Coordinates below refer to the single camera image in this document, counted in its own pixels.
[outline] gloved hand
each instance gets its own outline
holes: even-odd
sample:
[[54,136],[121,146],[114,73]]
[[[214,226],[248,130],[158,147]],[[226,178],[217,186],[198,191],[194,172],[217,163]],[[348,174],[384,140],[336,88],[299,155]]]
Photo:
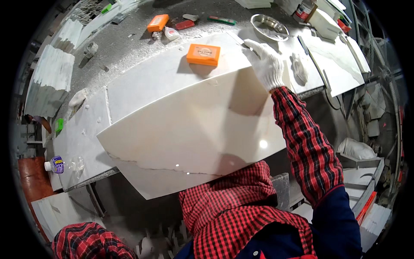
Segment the gloved hand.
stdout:
[[253,51],[245,49],[243,52],[252,64],[257,78],[268,92],[283,86],[283,60],[280,55],[266,43],[258,43],[247,39],[244,44]]

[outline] orange sanding block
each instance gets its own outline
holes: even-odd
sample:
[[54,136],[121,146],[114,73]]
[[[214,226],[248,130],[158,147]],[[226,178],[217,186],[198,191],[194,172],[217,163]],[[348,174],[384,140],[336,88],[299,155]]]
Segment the orange sanding block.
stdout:
[[147,30],[149,32],[162,31],[162,28],[164,28],[169,19],[170,17],[168,17],[168,15],[157,15],[149,23]]
[[220,47],[191,44],[187,53],[187,62],[201,65],[217,66],[219,63]]

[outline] bottle label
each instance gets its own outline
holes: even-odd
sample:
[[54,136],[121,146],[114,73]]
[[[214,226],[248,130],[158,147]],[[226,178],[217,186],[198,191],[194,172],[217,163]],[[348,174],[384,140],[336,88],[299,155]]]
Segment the bottle label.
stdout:
[[308,15],[311,13],[312,9],[307,8],[304,5],[300,5],[296,10],[296,15],[299,16],[301,19],[306,19]]
[[52,162],[53,162],[53,167],[55,168],[54,169],[54,172],[56,174],[63,173],[64,166],[63,166],[63,160],[62,160],[62,158],[59,155],[57,155],[54,158],[52,158]]
[[162,17],[157,17],[157,18],[155,18],[155,19],[152,21],[152,23],[150,24],[150,26],[152,26],[152,25],[157,25],[158,23],[160,23],[160,22],[161,22],[161,20],[162,20]]

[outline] red container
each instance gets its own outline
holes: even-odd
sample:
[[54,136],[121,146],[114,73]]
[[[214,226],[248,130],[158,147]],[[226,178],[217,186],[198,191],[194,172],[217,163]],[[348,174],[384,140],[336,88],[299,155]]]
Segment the red container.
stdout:
[[187,21],[183,21],[183,22],[179,22],[176,24],[176,29],[177,30],[182,30],[185,28],[190,28],[193,27],[195,24],[192,20],[187,20]]
[[342,31],[344,31],[344,33],[347,33],[351,30],[351,28],[346,26],[340,19],[338,19],[338,25],[339,25],[339,27],[341,27],[341,29],[342,29]]

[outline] stacked marble tiles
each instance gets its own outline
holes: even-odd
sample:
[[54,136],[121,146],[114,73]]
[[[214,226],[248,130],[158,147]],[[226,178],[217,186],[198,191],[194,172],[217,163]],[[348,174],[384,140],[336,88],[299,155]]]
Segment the stacked marble tiles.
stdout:
[[68,19],[63,27],[53,37],[51,45],[54,48],[63,50],[66,53],[73,53],[78,45],[83,25],[78,21]]
[[75,57],[47,45],[33,72],[24,114],[54,117],[70,91]]

